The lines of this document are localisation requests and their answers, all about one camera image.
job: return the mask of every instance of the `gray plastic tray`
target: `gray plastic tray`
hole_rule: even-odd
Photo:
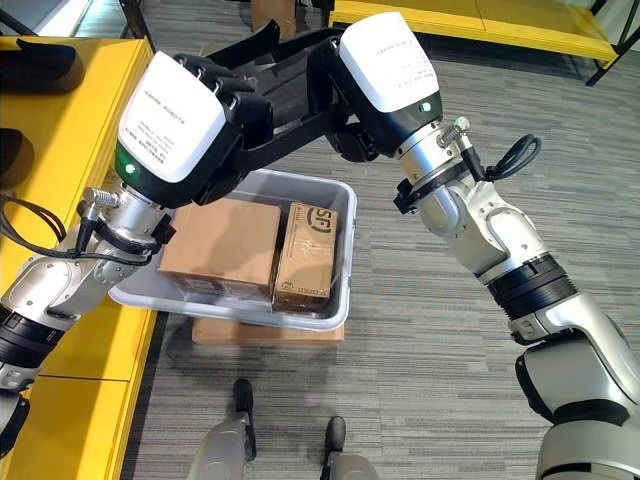
[[[302,202],[338,212],[331,299],[317,313],[290,314],[273,311],[268,302],[241,301],[224,295],[186,293],[157,271],[162,252],[140,268],[109,295],[123,305],[214,317],[237,322],[328,331],[338,328],[349,313],[353,236],[356,226],[356,195],[349,185],[336,180],[257,170],[249,174],[229,197],[279,205],[282,225],[291,202]]]

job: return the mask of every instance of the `brown cardboard box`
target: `brown cardboard box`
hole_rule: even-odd
[[[273,18],[280,26],[280,39],[296,36],[297,0],[251,0],[251,24],[253,30],[262,28]]]
[[[274,285],[274,306],[315,309],[330,295],[338,213],[292,203]]]
[[[265,327],[218,318],[196,318],[191,329],[195,343],[209,346],[337,347],[344,341],[344,325],[329,332]]]
[[[271,298],[280,207],[228,198],[178,210],[158,270],[187,291]]]

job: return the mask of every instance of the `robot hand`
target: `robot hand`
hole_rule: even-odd
[[[554,424],[537,478],[640,476],[640,368],[629,345],[574,287],[530,219],[495,189],[531,161],[539,140],[523,137],[485,172],[469,122],[441,125],[435,72],[398,13],[326,41],[310,55],[308,80],[312,111],[337,97],[359,120],[332,144],[347,157],[397,158],[407,177],[395,200],[401,213],[418,212],[450,244],[507,313],[514,340],[537,343],[516,361],[530,406]]]

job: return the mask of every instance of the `black metal frame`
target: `black metal frame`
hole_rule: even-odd
[[[16,32],[18,35],[35,35],[38,36],[36,32],[31,30],[25,24],[17,20],[16,18],[9,15],[4,10],[0,9],[0,23],[4,23],[11,30]]]
[[[151,33],[147,27],[147,22],[144,21],[142,16],[142,10],[140,10],[140,0],[119,0],[120,7],[127,19],[127,26],[131,29],[131,33],[134,38],[147,38],[151,50],[156,51],[156,47],[151,39]]]
[[[607,0],[596,0],[594,5],[591,7],[591,13],[594,15],[600,11],[600,9],[607,3]],[[636,28],[636,30],[629,36],[629,30],[631,29],[631,24],[636,16],[638,11],[638,6],[640,6],[640,0],[633,0],[631,4],[631,9],[629,10],[629,16],[627,17],[627,21],[624,24],[624,28],[622,29],[622,34],[620,35],[620,40],[618,40],[617,45],[613,45],[613,50],[618,55],[615,60],[611,62],[611,64],[607,68],[602,68],[600,64],[595,61],[598,70],[593,76],[586,81],[586,85],[589,87],[593,87],[598,80],[600,80],[604,75],[611,70],[611,68],[616,64],[618,60],[620,60],[625,53],[627,53],[631,47],[640,40],[640,27]]]

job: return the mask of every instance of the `yellow bench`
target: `yellow bench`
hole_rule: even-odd
[[[335,0],[329,25],[388,11],[416,32],[595,58],[604,68],[617,57],[589,9],[553,0]]]
[[[17,48],[0,37],[0,48]],[[118,119],[151,58],[144,40],[47,39],[76,48],[82,84],[59,95],[0,95],[0,124],[34,146],[34,165],[13,190],[45,206],[68,228],[82,190],[100,185],[112,165]],[[9,209],[30,241],[52,246],[48,227],[24,209]],[[30,252],[2,239],[1,291]],[[14,450],[0,464],[3,479],[118,479],[155,312],[107,299],[66,334],[29,392],[31,413]]]

